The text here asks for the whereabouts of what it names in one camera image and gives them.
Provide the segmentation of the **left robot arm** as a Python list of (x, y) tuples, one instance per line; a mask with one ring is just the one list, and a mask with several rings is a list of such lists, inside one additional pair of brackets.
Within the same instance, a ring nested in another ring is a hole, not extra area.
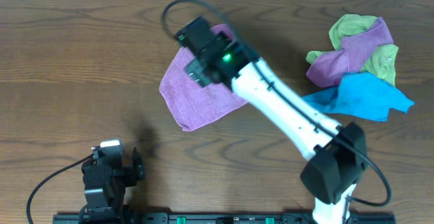
[(79, 211), (79, 223), (136, 223), (124, 206), (125, 190), (145, 178), (141, 154), (132, 151), (132, 165), (123, 166), (120, 146), (96, 147), (81, 167), (87, 204)]

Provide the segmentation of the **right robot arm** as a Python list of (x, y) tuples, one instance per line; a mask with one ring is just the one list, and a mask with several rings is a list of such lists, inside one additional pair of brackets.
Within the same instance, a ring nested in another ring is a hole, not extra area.
[(224, 37), (182, 41), (194, 56), (186, 73), (200, 86), (223, 83), (270, 119), (307, 161), (300, 177), (315, 198), (316, 223), (346, 223), (352, 193), (368, 164), (366, 138), (354, 123), (342, 126), (308, 105), (265, 60)]

